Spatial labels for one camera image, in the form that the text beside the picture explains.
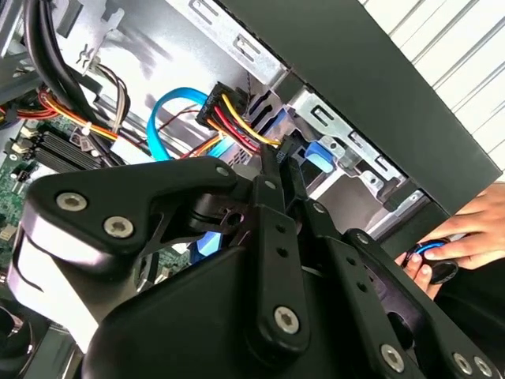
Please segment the green circuit board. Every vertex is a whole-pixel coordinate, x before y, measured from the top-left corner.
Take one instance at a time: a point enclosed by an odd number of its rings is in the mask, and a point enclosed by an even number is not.
[[[50,122],[41,122],[36,125],[37,128],[40,126],[48,127],[68,137],[75,128],[75,125],[65,118],[55,118]],[[6,160],[0,167],[0,231],[8,225],[18,226],[23,212],[24,196],[29,187],[29,182],[25,186],[21,186],[10,175],[16,167],[28,166],[30,162],[23,162],[19,155],[11,155],[10,153],[7,152]],[[37,170],[43,171],[43,168],[37,167]],[[8,241],[0,239],[0,269],[2,271],[5,271],[9,266],[13,244],[14,235]],[[189,252],[180,254],[171,247],[160,251],[159,272],[165,268],[173,275],[187,266],[189,266]]]
[[[0,168],[0,228],[6,225],[17,227],[23,212],[24,194],[26,188],[16,188],[16,179],[10,177],[10,173],[20,164],[9,157]],[[0,239],[0,267],[6,268],[10,261],[10,252],[13,248],[14,236],[9,241]]]

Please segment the hole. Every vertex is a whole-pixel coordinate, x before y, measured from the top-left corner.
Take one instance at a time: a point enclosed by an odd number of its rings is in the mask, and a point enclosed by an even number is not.
[[[264,95],[262,95],[250,108],[249,108],[249,114],[253,114],[256,109],[261,105],[263,101],[268,99],[270,96],[270,91],[267,91]]]
[[[288,256],[287,250],[283,249],[282,247],[277,248],[277,254],[283,258],[287,258],[287,256]]]
[[[286,324],[288,326],[291,326],[293,324],[293,320],[291,320],[291,317],[289,314],[283,313],[281,318],[282,318],[282,321],[284,322],[284,324]]]
[[[226,219],[226,223],[231,227],[235,227],[241,222],[242,222],[242,215],[240,213],[233,213],[229,215],[228,218]]]
[[[80,202],[74,197],[67,197],[65,199],[65,204],[67,204],[69,207],[75,208],[79,206]]]
[[[113,231],[125,231],[126,226],[124,223],[116,222],[112,224]]]
[[[265,108],[263,108],[261,110],[261,112],[258,114],[258,116],[251,122],[251,127],[254,129],[258,126],[258,124],[261,122],[261,120],[264,119],[264,117],[269,114],[270,112],[272,112],[274,110],[274,107],[270,104],[268,104]]]
[[[393,353],[387,353],[387,357],[389,358],[389,360],[391,362],[393,362],[394,364],[397,364],[398,363],[398,358],[396,358],[396,355],[394,355]]]
[[[368,291],[368,288],[361,282],[357,282],[357,287],[360,289],[361,292],[367,292]]]
[[[403,317],[396,312],[390,312],[387,314],[387,319],[391,323],[396,337],[398,338],[398,341],[402,345],[403,349],[410,349],[413,346],[413,333]]]

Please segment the capacitor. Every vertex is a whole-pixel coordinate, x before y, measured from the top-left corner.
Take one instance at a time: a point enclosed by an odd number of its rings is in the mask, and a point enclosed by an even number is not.
[[[21,166],[16,166],[10,173],[10,177],[12,179],[17,179],[20,173],[21,173]]]
[[[418,243],[414,248],[407,252],[404,265],[410,260],[413,254],[417,253],[421,255],[423,259],[423,264],[428,265],[432,268],[432,279],[430,284],[442,284],[446,283],[458,273],[459,266],[455,260],[446,259],[442,261],[430,261],[426,259],[425,253],[430,249],[435,249],[436,247],[444,246],[451,240],[449,238],[434,239],[432,241],[427,241],[423,243]]]

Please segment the silver screw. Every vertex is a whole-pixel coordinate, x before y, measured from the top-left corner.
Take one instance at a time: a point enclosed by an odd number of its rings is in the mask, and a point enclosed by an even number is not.
[[[473,357],[473,360],[475,361],[475,364],[479,368],[479,370],[486,376],[486,377],[492,377],[492,371],[491,368],[488,366],[486,362],[481,357]]]
[[[274,183],[272,183],[268,180],[265,180],[265,184],[267,185],[268,188],[272,188],[273,190],[275,190],[277,188]]]
[[[454,361],[458,364],[459,368],[461,371],[467,375],[471,375],[473,370],[472,366],[468,363],[468,361],[459,353],[454,353],[452,355],[452,358],[454,358]]]
[[[133,234],[133,224],[121,216],[112,216],[103,224],[105,232],[114,238],[128,238]]]
[[[218,171],[218,174],[221,174],[222,176],[230,175],[230,173],[228,172],[228,170],[226,168],[217,167],[215,170]]]
[[[324,213],[323,205],[319,203],[314,203],[314,209],[317,210],[319,213]]]
[[[360,240],[361,243],[364,243],[365,245],[368,245],[368,239],[361,233],[356,234],[357,239]]]
[[[300,330],[300,321],[292,310],[285,306],[278,307],[274,312],[275,323],[287,334],[295,334]]]
[[[405,369],[405,363],[402,356],[396,351],[394,347],[384,344],[380,347],[382,358],[397,373],[402,373]]]
[[[64,192],[56,197],[56,204],[65,211],[79,212],[86,209],[88,201],[79,193]]]

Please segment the black side panel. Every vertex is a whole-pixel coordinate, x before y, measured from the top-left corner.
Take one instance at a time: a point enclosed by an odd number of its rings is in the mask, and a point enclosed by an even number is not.
[[[413,247],[420,238],[448,219],[448,214],[437,204],[428,203],[400,226],[378,241],[390,257],[396,258]]]
[[[449,214],[500,175],[357,0],[221,0]]]

